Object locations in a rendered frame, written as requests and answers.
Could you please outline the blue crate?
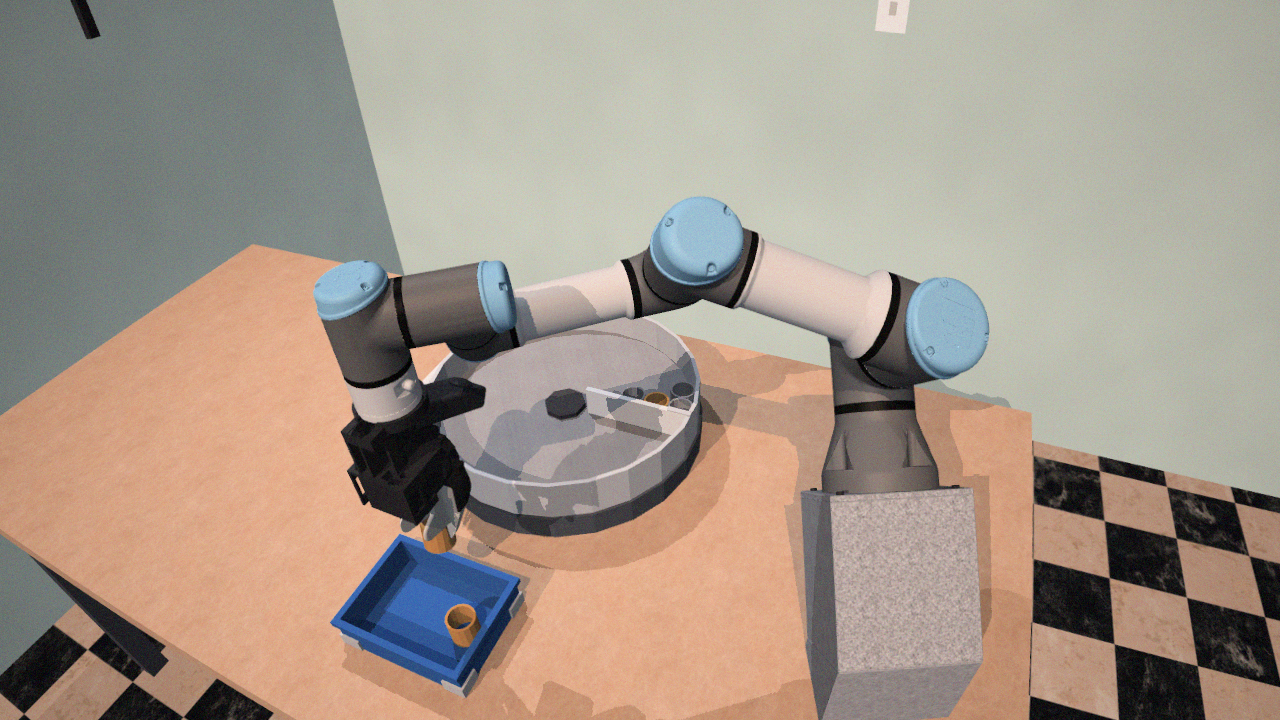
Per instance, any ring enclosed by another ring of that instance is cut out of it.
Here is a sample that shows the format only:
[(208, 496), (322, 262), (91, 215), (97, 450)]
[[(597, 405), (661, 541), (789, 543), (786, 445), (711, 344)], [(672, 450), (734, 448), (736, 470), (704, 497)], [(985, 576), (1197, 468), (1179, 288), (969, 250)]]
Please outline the blue crate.
[[(454, 644), (445, 626), (445, 614), (458, 603), (474, 607), (481, 625), (468, 647)], [(521, 606), (516, 577), (451, 552), (430, 553), (421, 541), (399, 534), (332, 619), (332, 626), (342, 630), (346, 644), (467, 698)]]

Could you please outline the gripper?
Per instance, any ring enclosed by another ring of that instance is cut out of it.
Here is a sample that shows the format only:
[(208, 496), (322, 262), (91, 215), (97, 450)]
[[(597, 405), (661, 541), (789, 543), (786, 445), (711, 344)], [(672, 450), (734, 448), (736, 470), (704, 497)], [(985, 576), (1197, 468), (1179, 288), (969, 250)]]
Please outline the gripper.
[(392, 421), (365, 421), (352, 402), (355, 418), (340, 430), (355, 461), (347, 471), (364, 506), (370, 502), (372, 509), (401, 518), (404, 533), (429, 518), (424, 541), (433, 541), (444, 528), (452, 538), (463, 518), (471, 480), (439, 427), (416, 428), (430, 404), (426, 387), (419, 382), (419, 405)]

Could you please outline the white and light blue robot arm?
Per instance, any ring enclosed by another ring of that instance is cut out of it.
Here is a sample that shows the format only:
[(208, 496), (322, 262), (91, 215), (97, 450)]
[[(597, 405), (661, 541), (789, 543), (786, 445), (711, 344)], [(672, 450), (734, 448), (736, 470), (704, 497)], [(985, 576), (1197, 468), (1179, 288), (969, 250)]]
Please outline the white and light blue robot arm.
[(660, 222), (632, 258), (517, 290), (502, 261), (396, 278), (366, 260), (334, 266), (314, 299), (358, 416), (392, 421), (419, 405), (410, 348), (445, 343), (484, 363), (529, 340), (703, 299), (827, 337), (835, 430), (823, 493), (940, 488), (914, 386), (951, 379), (986, 352), (988, 316), (968, 284), (849, 272), (763, 240), (717, 199), (684, 199)]

